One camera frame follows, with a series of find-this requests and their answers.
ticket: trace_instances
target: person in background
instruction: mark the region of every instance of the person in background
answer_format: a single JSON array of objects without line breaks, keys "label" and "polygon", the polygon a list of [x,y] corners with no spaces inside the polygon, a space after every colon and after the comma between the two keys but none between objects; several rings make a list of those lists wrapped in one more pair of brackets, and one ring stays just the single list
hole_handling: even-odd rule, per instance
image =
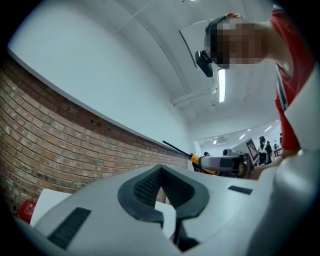
[{"label": "person in background", "polygon": [[271,147],[271,145],[270,145],[270,141],[269,141],[269,140],[266,142],[265,150],[266,150],[266,153],[267,153],[268,156],[269,156],[269,162],[268,162],[268,164],[270,164],[270,163],[272,163],[272,161],[271,161],[272,147]]},{"label": "person in background", "polygon": [[270,164],[272,163],[270,155],[272,154],[272,148],[270,146],[270,141],[269,143],[266,143],[266,139],[264,136],[261,136],[259,138],[260,140],[260,146],[258,148],[258,153],[260,155],[259,158],[259,165],[261,164]]},{"label": "person in background", "polygon": [[274,148],[274,150],[276,150],[276,149],[278,148],[278,144],[277,144],[277,141],[276,141],[276,140],[274,141],[273,148]]},{"label": "person in background", "polygon": [[314,70],[315,59],[296,27],[285,12],[274,5],[269,21],[253,23],[240,14],[227,13],[212,20],[205,28],[204,49],[222,69],[230,64],[258,64],[265,59],[276,63],[283,88],[283,97],[275,91],[275,105],[278,109],[281,131],[281,156],[272,164],[255,166],[251,179],[258,180],[262,171],[277,167],[283,159],[294,156],[300,150],[298,139],[285,116],[289,107]]}]

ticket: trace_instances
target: white ceiling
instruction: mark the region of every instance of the white ceiling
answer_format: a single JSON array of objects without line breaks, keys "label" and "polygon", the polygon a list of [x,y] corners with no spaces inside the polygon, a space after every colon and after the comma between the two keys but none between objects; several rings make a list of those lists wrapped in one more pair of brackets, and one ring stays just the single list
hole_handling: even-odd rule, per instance
[{"label": "white ceiling", "polygon": [[91,10],[102,23],[125,37],[153,68],[166,86],[170,100],[187,122],[214,120],[254,99],[263,109],[274,107],[275,65],[264,61],[226,71],[225,102],[212,95],[216,81],[197,69],[179,30],[226,13],[240,13],[252,22],[269,20],[267,0],[75,0]]},{"label": "white ceiling", "polygon": [[237,132],[229,133],[229,134],[223,134],[223,135],[218,135],[218,136],[212,136],[209,138],[204,138],[198,140],[198,143],[200,146],[207,146],[207,145],[212,145],[215,140],[217,140],[216,145],[223,145],[223,144],[231,144],[231,143],[239,143],[239,139],[242,135],[245,134],[243,137],[244,140],[248,138],[254,138],[254,137],[260,137],[260,136],[266,136],[269,133],[272,133],[274,129],[277,129],[280,127],[280,122],[279,121],[274,121],[270,123],[266,123],[264,125],[260,125],[257,127],[252,127],[248,131],[248,129],[245,130],[239,130]]}]

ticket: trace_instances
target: fluorescent light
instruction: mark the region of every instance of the fluorescent light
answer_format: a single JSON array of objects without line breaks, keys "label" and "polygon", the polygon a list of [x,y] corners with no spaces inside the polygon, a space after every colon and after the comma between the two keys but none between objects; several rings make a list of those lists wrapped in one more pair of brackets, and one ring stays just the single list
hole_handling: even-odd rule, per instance
[{"label": "fluorescent light", "polygon": [[271,127],[272,127],[272,125],[268,129],[266,129],[264,132],[268,131]]},{"label": "fluorescent light", "polygon": [[219,102],[224,102],[226,97],[226,71],[224,69],[218,70],[219,81]]}]

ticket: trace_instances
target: red sleeve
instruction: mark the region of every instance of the red sleeve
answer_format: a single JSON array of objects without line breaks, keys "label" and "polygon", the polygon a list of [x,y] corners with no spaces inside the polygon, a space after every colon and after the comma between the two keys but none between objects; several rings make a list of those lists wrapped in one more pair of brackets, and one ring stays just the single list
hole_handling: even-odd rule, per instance
[{"label": "red sleeve", "polygon": [[278,109],[280,122],[281,122],[281,131],[282,131],[281,147],[285,150],[296,150],[300,147],[299,141],[281,107],[278,92],[276,92],[275,105],[276,105],[276,108]]}]

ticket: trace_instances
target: black antenna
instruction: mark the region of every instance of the black antenna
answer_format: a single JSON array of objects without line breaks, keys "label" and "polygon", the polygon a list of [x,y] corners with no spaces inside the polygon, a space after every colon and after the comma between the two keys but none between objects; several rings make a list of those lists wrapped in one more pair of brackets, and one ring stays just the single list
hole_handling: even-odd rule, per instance
[{"label": "black antenna", "polygon": [[186,156],[188,156],[188,158],[190,158],[191,157],[191,155],[190,154],[188,154],[188,153],[186,153],[186,152],[183,152],[182,150],[180,150],[179,148],[177,148],[177,147],[175,147],[175,146],[173,146],[173,145],[171,145],[170,143],[168,143],[168,142],[166,142],[166,141],[162,141],[164,144],[167,144],[168,146],[170,146],[171,148],[173,148],[173,149],[175,149],[175,150],[178,150],[180,153],[182,153],[182,154],[184,154],[184,155],[186,155]]}]

